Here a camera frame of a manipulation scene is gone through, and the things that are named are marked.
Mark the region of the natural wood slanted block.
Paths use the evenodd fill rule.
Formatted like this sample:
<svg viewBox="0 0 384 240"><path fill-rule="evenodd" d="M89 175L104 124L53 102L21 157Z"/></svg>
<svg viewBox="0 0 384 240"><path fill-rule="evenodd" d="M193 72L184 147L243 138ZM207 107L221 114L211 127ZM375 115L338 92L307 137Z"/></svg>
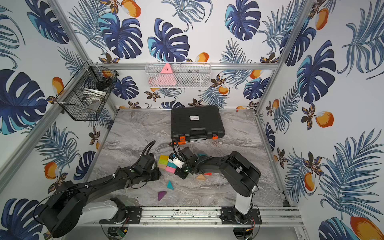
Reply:
<svg viewBox="0 0 384 240"><path fill-rule="evenodd" d="M167 168L167 165L159 164L158 168L165 170Z"/></svg>

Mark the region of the purple triangle block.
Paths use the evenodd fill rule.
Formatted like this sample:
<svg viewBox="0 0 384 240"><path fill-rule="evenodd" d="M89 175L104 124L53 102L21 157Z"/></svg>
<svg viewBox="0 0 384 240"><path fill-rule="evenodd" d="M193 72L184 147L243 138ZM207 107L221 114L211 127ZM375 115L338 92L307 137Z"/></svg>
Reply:
<svg viewBox="0 0 384 240"><path fill-rule="evenodd" d="M163 199L166 194L167 194L167 191L160 191L160 192L158 192L158 201Z"/></svg>

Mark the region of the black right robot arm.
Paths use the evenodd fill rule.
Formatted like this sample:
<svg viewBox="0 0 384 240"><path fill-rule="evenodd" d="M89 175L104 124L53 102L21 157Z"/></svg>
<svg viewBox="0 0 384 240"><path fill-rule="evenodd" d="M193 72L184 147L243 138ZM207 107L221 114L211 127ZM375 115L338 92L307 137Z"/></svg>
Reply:
<svg viewBox="0 0 384 240"><path fill-rule="evenodd" d="M186 147L174 151L174 154L183 163L181 170L177 173L179 177L185 179L188 174L222 174L237 193L235 203L237 213L245 216L251 211L253 194L258 188L262 174L239 152L233 151L224 157L204 156L199 158Z"/></svg>

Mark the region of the orange handled screwdriver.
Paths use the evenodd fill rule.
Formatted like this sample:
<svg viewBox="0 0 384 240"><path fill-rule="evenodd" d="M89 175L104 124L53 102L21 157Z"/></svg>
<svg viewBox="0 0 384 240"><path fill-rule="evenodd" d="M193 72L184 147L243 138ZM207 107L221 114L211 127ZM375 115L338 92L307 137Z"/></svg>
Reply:
<svg viewBox="0 0 384 240"><path fill-rule="evenodd" d="M180 146L180 145L185 145L185 144L189 144L189 143L195 143L195 142L205 142L206 140L203 139L203 140L192 140L192 141L186 141L186 142L177 142L177 144ZM169 143L169 146L173 146L175 145L176 146L176 143L175 142L171 142Z"/></svg>

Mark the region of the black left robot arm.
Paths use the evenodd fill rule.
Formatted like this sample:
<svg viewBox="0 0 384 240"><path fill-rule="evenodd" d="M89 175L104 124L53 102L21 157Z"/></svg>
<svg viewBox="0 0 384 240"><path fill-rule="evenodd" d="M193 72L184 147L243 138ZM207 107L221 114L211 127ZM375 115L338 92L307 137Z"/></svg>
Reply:
<svg viewBox="0 0 384 240"><path fill-rule="evenodd" d="M139 157L131 167L118 167L115 173L90 182L74 184L65 181L52 194L39 212L39 220L53 238L60 238L74 229L79 221L89 220L86 205L112 192L126 189L140 183L160 179L154 154Z"/></svg>

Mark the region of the lime green block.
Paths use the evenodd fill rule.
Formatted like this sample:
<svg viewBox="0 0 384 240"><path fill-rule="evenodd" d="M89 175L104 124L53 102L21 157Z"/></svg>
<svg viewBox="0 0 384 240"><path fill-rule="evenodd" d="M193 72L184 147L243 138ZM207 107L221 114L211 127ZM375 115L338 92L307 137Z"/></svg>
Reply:
<svg viewBox="0 0 384 240"><path fill-rule="evenodd" d="M168 160L165 160L165 159L160 159L159 160L159 165L165 165L165 166L167 166L168 165Z"/></svg>

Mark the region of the natural wood triangle block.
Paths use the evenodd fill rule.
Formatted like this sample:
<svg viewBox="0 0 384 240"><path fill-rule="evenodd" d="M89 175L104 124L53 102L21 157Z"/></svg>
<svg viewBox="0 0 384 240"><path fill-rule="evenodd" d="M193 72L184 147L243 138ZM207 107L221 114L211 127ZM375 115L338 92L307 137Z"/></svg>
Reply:
<svg viewBox="0 0 384 240"><path fill-rule="evenodd" d="M196 179L199 180L199 181L206 181L207 180L207 178L203 174L198 175L196 177Z"/></svg>

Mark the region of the teal small triangle block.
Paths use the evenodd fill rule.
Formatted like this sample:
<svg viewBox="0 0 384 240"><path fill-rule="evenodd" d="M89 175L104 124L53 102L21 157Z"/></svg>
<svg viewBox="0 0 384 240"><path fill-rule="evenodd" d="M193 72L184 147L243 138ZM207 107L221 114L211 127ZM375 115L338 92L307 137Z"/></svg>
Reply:
<svg viewBox="0 0 384 240"><path fill-rule="evenodd" d="M174 187L173 187L171 181L168 181L167 188L170 190L174 190Z"/></svg>

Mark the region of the teal rectangular block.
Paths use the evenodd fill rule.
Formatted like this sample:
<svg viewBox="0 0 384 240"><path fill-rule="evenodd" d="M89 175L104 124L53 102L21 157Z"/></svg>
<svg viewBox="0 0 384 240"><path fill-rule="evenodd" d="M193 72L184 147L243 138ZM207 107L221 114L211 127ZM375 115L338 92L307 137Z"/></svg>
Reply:
<svg viewBox="0 0 384 240"><path fill-rule="evenodd" d="M171 162L168 162L167 166L170 167L170 168L174 168L174 169L178 168L177 165L175 165L174 163L171 163Z"/></svg>

